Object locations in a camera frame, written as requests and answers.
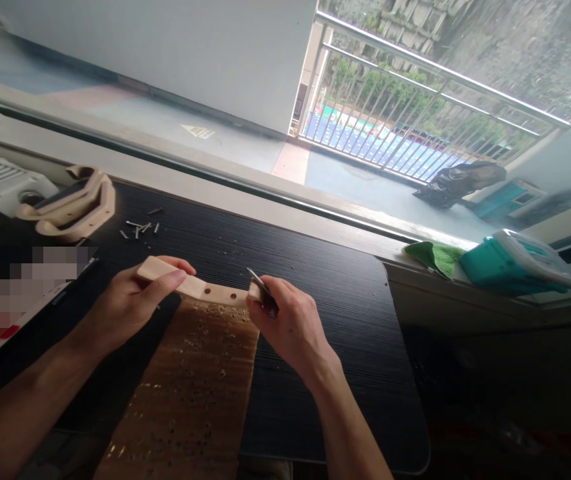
nail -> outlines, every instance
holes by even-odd
[[[169,273],[172,276],[172,280],[175,280],[179,285],[185,281],[187,278],[187,273],[185,270],[174,270],[173,272]]]

black table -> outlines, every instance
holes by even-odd
[[[116,272],[147,255],[188,259],[205,281],[241,289],[249,284],[245,269],[249,266],[259,275],[284,277],[316,299],[329,343],[341,358],[388,464],[393,471],[407,473],[426,467],[430,455],[426,423],[386,272],[378,259],[146,189],[120,183],[115,187],[116,214],[86,243],[99,248],[97,268],[73,295],[36,316],[0,350],[0,387],[65,336]],[[147,217],[159,206],[164,208],[162,214]],[[119,233],[130,230],[126,220],[158,221],[159,235],[148,232],[140,243],[126,242]],[[52,245],[32,225],[12,220],[0,228],[0,245],[18,244]],[[0,249],[0,265],[15,250]],[[105,359],[63,414],[59,428],[109,439],[179,301],[178,295],[171,295],[139,334]],[[312,397],[262,337],[242,452],[324,461]]]

green cloth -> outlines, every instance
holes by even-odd
[[[454,264],[465,253],[458,247],[449,247],[434,242],[419,242],[408,245],[405,253],[423,262],[428,268],[436,270],[449,279],[454,274]]]

balcony floor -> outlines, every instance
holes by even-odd
[[[27,52],[6,35],[0,35],[0,83],[450,235],[481,241],[496,230],[462,205],[436,210],[414,197],[413,187],[356,163],[110,84]],[[186,127],[214,133],[201,138]]]

left hand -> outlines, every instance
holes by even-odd
[[[65,340],[102,359],[141,330],[159,302],[183,283],[187,275],[197,272],[185,260],[163,255],[159,258],[179,270],[147,286],[137,277],[139,265],[119,272]]]

